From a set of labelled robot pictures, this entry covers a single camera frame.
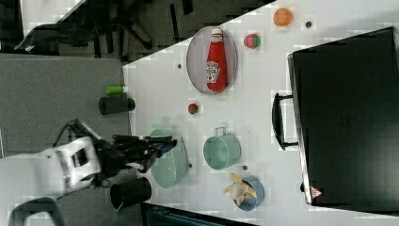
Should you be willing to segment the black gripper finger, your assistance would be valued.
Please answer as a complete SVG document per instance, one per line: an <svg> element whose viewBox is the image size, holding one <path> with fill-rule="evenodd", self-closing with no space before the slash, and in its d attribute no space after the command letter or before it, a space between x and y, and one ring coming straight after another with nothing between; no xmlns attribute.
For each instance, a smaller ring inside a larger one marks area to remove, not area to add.
<svg viewBox="0 0 399 226"><path fill-rule="evenodd" d="M141 169L139 172L146 173L157 158L162 157L165 153L171 151L177 145L176 140L170 142L150 143L144 150L141 160Z"/></svg>
<svg viewBox="0 0 399 226"><path fill-rule="evenodd" d="M140 143L173 143L172 141L172 136L166 136L166 137L152 137L152 136L146 136L146 137L141 137L138 142Z"/></svg>

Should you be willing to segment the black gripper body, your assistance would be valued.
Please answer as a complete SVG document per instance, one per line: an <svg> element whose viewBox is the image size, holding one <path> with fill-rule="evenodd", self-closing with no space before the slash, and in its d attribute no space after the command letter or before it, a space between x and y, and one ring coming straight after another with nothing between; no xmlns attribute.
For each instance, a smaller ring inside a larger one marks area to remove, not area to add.
<svg viewBox="0 0 399 226"><path fill-rule="evenodd" d="M94 187L105 187L107 180L116 176L121 170L131 168L136 164L145 169L147 143L144 139L133 136L114 136L114 143L104 139L94 142L95 152L100 163L100 172L93 179Z"/></svg>

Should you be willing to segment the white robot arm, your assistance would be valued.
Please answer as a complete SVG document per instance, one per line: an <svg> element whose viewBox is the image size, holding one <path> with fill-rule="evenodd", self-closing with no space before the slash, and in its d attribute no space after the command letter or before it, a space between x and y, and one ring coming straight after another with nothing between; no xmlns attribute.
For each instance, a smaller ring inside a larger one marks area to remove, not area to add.
<svg viewBox="0 0 399 226"><path fill-rule="evenodd" d="M114 135L110 143L79 120L63 129L73 132L76 140L1 159L1 226L27 226L38 213L48 216L52 226L66 226L57 200L91 186L106 186L122 170L145 173L178 144L172 136L122 135Z"/></svg>

